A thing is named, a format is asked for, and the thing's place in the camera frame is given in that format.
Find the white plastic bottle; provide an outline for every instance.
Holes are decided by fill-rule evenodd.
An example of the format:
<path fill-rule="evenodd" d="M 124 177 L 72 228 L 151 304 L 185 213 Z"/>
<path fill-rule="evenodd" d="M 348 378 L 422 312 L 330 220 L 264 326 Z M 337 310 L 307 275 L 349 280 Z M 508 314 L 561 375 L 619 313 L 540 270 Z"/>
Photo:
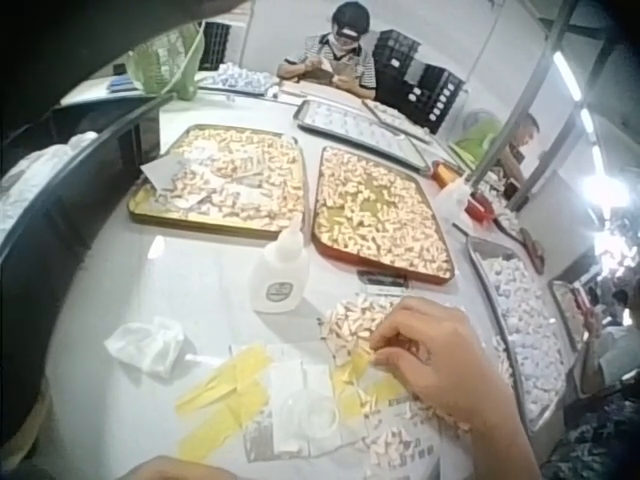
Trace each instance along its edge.
<path fill-rule="evenodd" d="M 467 208 L 471 188 L 465 183 L 464 177 L 456 179 L 447 185 L 435 198 L 436 211 L 442 215 L 447 223 L 454 223 L 460 219 Z"/>
<path fill-rule="evenodd" d="M 282 313 L 296 308 L 309 279 L 309 256 L 300 231 L 302 216 L 262 252 L 249 281 L 251 306 L 256 312 Z"/>

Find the black cap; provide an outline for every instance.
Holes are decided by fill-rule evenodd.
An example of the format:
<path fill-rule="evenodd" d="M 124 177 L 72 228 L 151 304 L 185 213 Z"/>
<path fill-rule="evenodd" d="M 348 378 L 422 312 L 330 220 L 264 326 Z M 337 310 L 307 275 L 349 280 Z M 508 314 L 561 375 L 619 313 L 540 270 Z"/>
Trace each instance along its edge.
<path fill-rule="evenodd" d="M 337 34 L 349 40 L 360 40 L 369 33 L 371 15 L 367 7 L 359 2 L 346 2 L 340 5 L 333 14 L 331 21 L 338 28 Z"/>

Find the green plastic bag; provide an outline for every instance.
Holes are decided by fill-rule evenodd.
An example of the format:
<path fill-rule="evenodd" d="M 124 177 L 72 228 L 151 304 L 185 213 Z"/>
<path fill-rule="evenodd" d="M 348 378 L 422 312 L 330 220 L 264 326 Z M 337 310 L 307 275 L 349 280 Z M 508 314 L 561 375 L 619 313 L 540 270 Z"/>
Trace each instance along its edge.
<path fill-rule="evenodd" d="M 137 46 L 125 64 L 134 85 L 144 93 L 175 92 L 180 100 L 193 100 L 203 52 L 204 22 L 184 25 Z"/>

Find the striped shirt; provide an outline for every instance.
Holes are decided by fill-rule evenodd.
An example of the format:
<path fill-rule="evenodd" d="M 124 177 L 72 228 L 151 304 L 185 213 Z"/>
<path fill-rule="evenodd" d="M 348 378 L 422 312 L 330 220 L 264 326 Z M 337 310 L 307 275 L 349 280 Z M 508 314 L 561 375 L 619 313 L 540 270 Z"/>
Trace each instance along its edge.
<path fill-rule="evenodd" d="M 304 52 L 288 56 L 285 58 L 285 62 L 290 65 L 298 65 L 311 55 L 353 66 L 356 72 L 355 78 L 360 82 L 360 87 L 367 90 L 376 89 L 376 70 L 373 56 L 361 45 L 340 56 L 336 55 L 331 48 L 328 33 L 307 37 L 304 42 Z"/>

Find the white plastic bag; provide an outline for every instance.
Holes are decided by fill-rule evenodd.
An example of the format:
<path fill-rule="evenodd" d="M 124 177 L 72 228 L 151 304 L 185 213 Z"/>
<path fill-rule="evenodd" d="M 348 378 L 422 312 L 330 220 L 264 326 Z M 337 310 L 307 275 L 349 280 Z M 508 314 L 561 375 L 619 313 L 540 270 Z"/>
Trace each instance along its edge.
<path fill-rule="evenodd" d="M 122 325 L 105 342 L 109 353 L 145 373 L 167 378 L 182 348 L 184 331 L 174 320 L 155 317 L 153 323 Z"/>

